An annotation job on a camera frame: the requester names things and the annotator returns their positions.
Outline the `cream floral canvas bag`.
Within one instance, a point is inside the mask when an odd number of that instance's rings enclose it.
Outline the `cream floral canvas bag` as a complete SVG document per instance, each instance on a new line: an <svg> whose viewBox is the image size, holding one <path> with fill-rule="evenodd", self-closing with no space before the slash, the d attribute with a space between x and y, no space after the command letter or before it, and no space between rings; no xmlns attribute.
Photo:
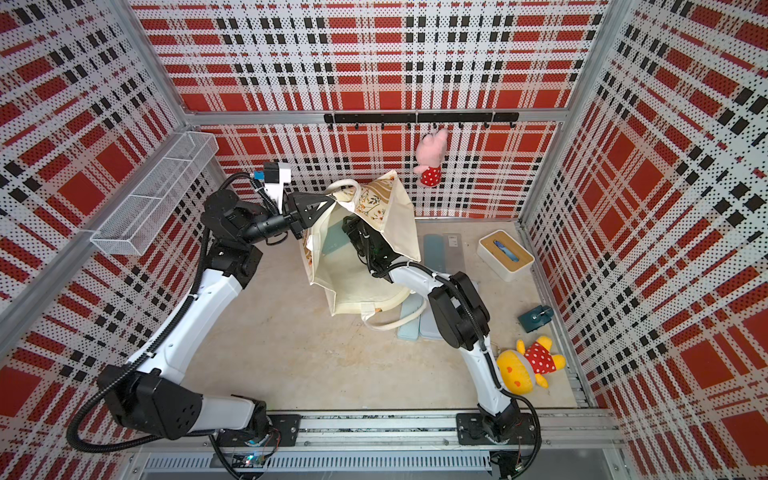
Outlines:
<svg viewBox="0 0 768 480"><path fill-rule="evenodd" d="M324 290L330 314L357 315L377 331L417 319L428 309L425 294L414 312L389 323L370 322L416 293L415 286L394 283L384 272L393 263L421 261L415 208L397 172L369 183L342 179L323 194L332 206L303 234L302 252L309 283Z"/></svg>

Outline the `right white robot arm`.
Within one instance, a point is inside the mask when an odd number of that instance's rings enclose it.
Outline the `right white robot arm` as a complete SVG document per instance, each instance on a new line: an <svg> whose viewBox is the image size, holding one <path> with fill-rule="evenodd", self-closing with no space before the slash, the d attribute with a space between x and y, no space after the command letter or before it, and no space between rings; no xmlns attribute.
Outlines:
<svg viewBox="0 0 768 480"><path fill-rule="evenodd" d="M436 272L397 254L383 236L361 219L342 221L359 260L374 278L420 295L432 312L442 339L457 349L473 381L480 426L497 444L520 440L541 446L541 425L532 403L509 391L492 355L490 313L470 278Z"/></svg>

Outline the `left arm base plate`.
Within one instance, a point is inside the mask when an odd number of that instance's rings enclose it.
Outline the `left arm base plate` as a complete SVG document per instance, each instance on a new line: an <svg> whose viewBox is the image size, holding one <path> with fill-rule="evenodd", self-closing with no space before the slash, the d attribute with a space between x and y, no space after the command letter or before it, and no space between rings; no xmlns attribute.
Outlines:
<svg viewBox="0 0 768 480"><path fill-rule="evenodd" d="M292 447L296 444L302 417L298 414L268 414L242 430L221 429L217 444L236 447Z"/></svg>

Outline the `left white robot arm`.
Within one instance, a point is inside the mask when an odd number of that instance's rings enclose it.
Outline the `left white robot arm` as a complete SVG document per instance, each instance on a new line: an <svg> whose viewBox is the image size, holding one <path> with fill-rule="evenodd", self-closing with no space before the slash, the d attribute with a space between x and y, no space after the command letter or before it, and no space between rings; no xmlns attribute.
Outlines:
<svg viewBox="0 0 768 480"><path fill-rule="evenodd" d="M262 196L246 202L231 190L237 173L204 202L201 251L189 293L157 332L125 364L109 365L97 379L98 391L72 418L68 445L83 453L113 453L158 440L177 440L218 431L233 431L244 441L269 437L271 424L264 402L242 396L215 397L183 387L186 370L202 341L227 306L247 287L263 256L257 245L273 244L291 233L301 237L334 206L333 197L292 192L278 206L256 178ZM99 405L120 426L139 432L133 440L96 444L84 440L80 427Z"/></svg>

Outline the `mint green pencil case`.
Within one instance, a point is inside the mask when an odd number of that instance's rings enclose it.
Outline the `mint green pencil case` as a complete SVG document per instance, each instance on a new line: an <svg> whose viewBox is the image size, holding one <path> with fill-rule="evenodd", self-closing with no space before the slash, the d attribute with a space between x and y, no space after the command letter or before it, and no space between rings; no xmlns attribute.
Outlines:
<svg viewBox="0 0 768 480"><path fill-rule="evenodd" d="M410 318L410 321L399 326L397 337L400 340L416 341L419 338L421 314L414 313L421 307L423 298L417 294L411 294L401 305L401 317Z"/></svg>

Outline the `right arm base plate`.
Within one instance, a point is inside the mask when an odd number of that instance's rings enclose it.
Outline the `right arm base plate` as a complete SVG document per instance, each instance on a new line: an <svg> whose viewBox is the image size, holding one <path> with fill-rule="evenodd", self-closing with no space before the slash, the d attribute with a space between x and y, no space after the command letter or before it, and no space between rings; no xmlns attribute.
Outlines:
<svg viewBox="0 0 768 480"><path fill-rule="evenodd" d="M482 412L456 415L457 437L460 445L522 445L536 443L536 427L529 413L509 418L494 417Z"/></svg>

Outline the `light blue pencil case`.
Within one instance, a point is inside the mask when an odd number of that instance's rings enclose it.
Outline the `light blue pencil case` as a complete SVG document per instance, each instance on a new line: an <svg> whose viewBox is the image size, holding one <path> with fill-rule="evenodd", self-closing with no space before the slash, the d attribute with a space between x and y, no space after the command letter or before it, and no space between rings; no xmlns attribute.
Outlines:
<svg viewBox="0 0 768 480"><path fill-rule="evenodd" d="M442 340L434 313L430 308L425 309L419 317L419 336L428 340Z"/></svg>

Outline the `transparent grey pencil case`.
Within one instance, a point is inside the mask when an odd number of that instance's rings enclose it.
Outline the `transparent grey pencil case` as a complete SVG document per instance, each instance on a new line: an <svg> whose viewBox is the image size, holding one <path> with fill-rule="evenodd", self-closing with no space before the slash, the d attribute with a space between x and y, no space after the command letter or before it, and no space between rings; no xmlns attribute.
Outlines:
<svg viewBox="0 0 768 480"><path fill-rule="evenodd" d="M445 272L455 274L466 269L462 237L458 233L445 233Z"/></svg>

